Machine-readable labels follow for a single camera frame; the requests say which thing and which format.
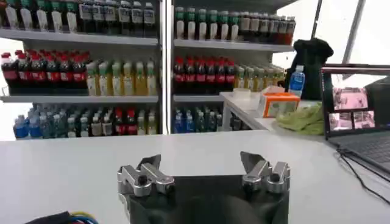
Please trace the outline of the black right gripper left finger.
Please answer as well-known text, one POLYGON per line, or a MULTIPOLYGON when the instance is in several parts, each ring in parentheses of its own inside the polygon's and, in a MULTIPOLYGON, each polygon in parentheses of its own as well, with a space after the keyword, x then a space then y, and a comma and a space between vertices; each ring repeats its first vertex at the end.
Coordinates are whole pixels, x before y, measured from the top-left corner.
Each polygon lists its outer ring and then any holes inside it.
POLYGON ((140 163, 121 166, 117 171, 118 193, 147 197, 153 187, 158 193, 168 195, 175 189, 175 179, 160 171, 161 154, 143 158, 140 163))

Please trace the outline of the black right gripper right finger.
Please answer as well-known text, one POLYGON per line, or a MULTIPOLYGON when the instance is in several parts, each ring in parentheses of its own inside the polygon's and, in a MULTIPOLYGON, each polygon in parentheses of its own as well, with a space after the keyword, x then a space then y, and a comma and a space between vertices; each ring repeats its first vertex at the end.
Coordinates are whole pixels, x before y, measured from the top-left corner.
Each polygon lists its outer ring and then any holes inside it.
POLYGON ((240 152, 241 162, 246 174, 242 176, 242 185, 248 191, 267 191, 284 194, 290 189, 291 169, 286 162, 277 162, 274 166, 264 157, 249 152, 240 152))

